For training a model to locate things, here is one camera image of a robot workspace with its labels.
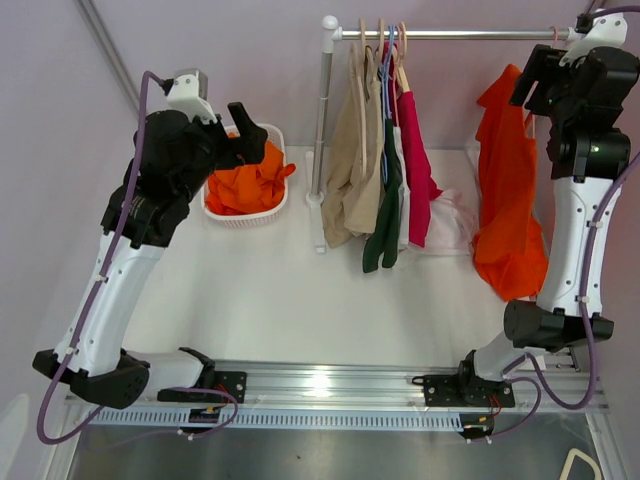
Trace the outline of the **orange t shirt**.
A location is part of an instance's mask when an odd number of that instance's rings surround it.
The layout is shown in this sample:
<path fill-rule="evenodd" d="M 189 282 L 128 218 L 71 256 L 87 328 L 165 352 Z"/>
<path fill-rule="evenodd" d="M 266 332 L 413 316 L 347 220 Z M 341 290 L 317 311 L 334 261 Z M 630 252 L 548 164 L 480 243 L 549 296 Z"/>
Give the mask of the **orange t shirt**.
<path fill-rule="evenodd" d="M 284 198 L 285 181 L 295 170 L 295 165 L 284 162 L 284 153 L 267 141 L 263 161 L 244 169 L 243 195 L 247 212 L 260 213 L 278 206 Z"/>
<path fill-rule="evenodd" d="M 218 170 L 209 177 L 209 193 L 205 197 L 205 205 L 211 212 L 222 216 L 254 214 L 247 212 L 243 195 L 246 166 Z"/>

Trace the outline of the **orange garment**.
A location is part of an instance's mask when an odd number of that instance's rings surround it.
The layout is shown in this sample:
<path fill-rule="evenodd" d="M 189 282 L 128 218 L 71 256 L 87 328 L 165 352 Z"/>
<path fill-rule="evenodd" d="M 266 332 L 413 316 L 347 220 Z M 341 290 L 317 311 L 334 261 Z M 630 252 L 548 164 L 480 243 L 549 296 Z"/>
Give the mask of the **orange garment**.
<path fill-rule="evenodd" d="M 478 98 L 484 109 L 476 140 L 480 227 L 473 262 L 505 302 L 537 295 L 548 269 L 542 228 L 534 218 L 537 151 L 524 111 L 510 104 L 521 71 L 513 64 Z"/>

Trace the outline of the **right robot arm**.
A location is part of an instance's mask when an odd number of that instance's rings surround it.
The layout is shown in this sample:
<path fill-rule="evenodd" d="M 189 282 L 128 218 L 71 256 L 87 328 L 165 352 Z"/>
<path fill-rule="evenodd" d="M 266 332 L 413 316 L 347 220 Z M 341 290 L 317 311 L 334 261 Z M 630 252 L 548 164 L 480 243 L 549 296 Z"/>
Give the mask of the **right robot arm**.
<path fill-rule="evenodd" d="M 502 332 L 459 365 L 455 392 L 465 404 L 508 397 L 514 369 L 540 352 L 585 346 L 594 354 L 612 336 L 600 278 L 611 215 L 638 163 L 616 125 L 638 79 L 637 56 L 618 46 L 573 53 L 539 45 L 481 98 L 484 210 L 474 259 L 500 284 L 506 307 Z M 550 121 L 555 220 L 548 252 L 532 216 L 535 148 L 527 114 Z"/>

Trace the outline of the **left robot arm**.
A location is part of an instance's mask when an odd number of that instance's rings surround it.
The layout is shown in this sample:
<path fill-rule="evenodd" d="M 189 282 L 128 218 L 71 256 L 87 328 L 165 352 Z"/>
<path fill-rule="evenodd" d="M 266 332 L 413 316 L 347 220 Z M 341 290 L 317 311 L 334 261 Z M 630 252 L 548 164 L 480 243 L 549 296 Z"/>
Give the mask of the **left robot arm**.
<path fill-rule="evenodd" d="M 267 131 L 242 103 L 228 110 L 235 136 L 220 121 L 207 123 L 178 110 L 148 115 L 136 132 L 136 154 L 101 221 L 85 304 L 58 346 L 38 352 L 33 361 L 35 370 L 59 379 L 75 396 L 124 409 L 146 394 L 161 401 L 203 401 L 213 394 L 215 364 L 205 355 L 186 347 L 141 354 L 122 344 L 150 273 L 207 179 L 217 170 L 263 160 Z"/>

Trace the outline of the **light blue wire hanger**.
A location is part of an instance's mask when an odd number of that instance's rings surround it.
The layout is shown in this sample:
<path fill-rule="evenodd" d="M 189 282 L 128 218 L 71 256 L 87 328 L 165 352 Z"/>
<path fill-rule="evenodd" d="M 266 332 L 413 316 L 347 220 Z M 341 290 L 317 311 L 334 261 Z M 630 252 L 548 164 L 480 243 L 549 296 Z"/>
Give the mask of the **light blue wire hanger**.
<path fill-rule="evenodd" d="M 385 190 L 388 190 L 392 179 L 393 155 L 394 152 L 394 125 L 391 112 L 391 99 L 389 82 L 391 80 L 391 63 L 393 49 L 397 33 L 397 26 L 390 25 L 388 38 L 385 45 L 383 65 L 378 69 L 378 76 L 381 82 L 381 110 L 384 135 L 382 181 Z"/>

